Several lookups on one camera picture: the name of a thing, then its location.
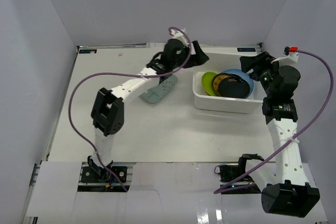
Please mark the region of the black round plate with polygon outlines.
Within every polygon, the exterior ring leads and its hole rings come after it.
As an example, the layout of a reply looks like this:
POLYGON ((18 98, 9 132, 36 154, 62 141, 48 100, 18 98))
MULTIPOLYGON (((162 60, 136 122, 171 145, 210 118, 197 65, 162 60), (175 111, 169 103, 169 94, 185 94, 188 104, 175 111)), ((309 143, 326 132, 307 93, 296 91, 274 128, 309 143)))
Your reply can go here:
POLYGON ((250 85, 241 78, 225 78, 218 84, 218 93, 227 98, 244 99, 250 93, 250 85))

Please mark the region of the yellow patterned plate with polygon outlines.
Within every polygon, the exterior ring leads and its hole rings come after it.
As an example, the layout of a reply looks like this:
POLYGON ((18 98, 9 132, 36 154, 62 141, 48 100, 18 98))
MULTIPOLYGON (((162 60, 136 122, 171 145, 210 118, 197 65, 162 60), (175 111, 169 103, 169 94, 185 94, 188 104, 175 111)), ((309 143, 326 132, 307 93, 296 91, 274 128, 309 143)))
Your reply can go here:
POLYGON ((219 73, 212 79, 212 89, 217 96, 232 98, 237 81, 237 77, 232 74, 219 73))

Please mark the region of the lime green round plate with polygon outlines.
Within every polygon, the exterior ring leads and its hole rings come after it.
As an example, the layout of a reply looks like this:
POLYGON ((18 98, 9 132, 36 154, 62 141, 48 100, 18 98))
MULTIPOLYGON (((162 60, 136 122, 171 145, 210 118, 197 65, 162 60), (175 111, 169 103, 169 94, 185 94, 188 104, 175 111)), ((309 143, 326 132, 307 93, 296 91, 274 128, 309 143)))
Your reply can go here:
POLYGON ((213 78, 217 75, 217 73, 215 72, 205 72, 203 75, 202 75, 202 86, 205 90, 205 92, 210 95, 210 96, 214 96, 216 97, 216 93, 214 92, 213 90, 213 86, 212 86, 212 83, 213 83, 213 78))

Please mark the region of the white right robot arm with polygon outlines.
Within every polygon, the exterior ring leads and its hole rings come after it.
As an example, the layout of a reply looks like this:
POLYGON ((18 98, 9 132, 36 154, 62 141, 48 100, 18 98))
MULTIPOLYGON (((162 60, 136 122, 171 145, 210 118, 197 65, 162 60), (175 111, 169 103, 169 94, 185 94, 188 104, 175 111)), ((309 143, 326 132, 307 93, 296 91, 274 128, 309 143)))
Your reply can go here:
POLYGON ((279 59, 267 52, 254 57, 241 56, 239 61, 242 72, 259 81, 265 91, 262 112, 276 152, 276 171, 244 163, 238 166, 237 175, 245 182, 253 179, 257 184, 264 212, 304 218, 319 201, 320 193, 310 185, 303 170, 295 136, 298 116, 292 97, 300 72, 288 64, 280 64, 279 59))

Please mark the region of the light blue round plate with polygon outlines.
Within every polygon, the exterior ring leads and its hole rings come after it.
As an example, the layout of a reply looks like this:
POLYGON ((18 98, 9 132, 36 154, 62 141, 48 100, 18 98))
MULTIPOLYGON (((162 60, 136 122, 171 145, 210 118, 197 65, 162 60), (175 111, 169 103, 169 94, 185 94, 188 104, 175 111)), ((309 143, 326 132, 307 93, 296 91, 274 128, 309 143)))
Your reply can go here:
POLYGON ((235 74, 237 76, 240 76, 242 79, 244 79, 250 86, 250 92, 246 98, 247 99, 254 98, 253 92, 255 89, 255 83, 254 83, 254 80, 252 80, 247 73, 244 73, 240 69, 237 69, 237 68, 226 69, 226 70, 223 70, 221 73, 235 74))

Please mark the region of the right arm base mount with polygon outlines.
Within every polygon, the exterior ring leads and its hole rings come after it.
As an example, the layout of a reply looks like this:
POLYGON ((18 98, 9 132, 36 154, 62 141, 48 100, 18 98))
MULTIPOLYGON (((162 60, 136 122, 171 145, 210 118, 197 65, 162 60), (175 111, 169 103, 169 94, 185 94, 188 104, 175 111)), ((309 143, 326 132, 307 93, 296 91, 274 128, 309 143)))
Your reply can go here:
MULTIPOLYGON (((240 176, 244 172, 240 171, 238 165, 219 164, 214 168, 214 173, 219 176, 220 186, 230 182, 236 177, 240 176)), ((260 194, 261 191, 248 175, 245 178, 233 183, 227 189, 222 192, 222 195, 243 195, 243 194, 260 194)))

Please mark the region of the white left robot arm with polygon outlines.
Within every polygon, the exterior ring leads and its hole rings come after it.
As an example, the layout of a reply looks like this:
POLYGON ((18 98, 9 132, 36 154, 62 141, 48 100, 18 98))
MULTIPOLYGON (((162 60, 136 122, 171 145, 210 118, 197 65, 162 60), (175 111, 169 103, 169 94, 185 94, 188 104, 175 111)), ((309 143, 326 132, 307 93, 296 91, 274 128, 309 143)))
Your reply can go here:
POLYGON ((97 150, 88 157, 89 167, 98 181, 105 182, 111 177, 113 140, 124 125, 124 106, 150 88, 159 86, 172 76, 168 73, 180 67, 183 62, 186 62, 184 68, 192 68, 203 65, 208 60, 209 57, 197 41, 193 41, 192 47, 189 47, 178 39, 170 39, 163 51, 155 54, 141 70, 139 78, 98 91, 91 111, 97 150))

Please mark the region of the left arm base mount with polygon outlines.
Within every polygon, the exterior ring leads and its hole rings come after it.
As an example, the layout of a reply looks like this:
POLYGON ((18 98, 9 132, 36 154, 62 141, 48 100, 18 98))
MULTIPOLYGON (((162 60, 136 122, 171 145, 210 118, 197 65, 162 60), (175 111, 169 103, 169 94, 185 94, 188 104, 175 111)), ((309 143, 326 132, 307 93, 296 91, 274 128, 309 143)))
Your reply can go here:
POLYGON ((111 174, 105 168, 93 162, 91 156, 87 158, 87 164, 81 168, 77 192, 87 193, 126 193, 130 187, 131 167, 125 165, 107 165, 113 172, 111 174))

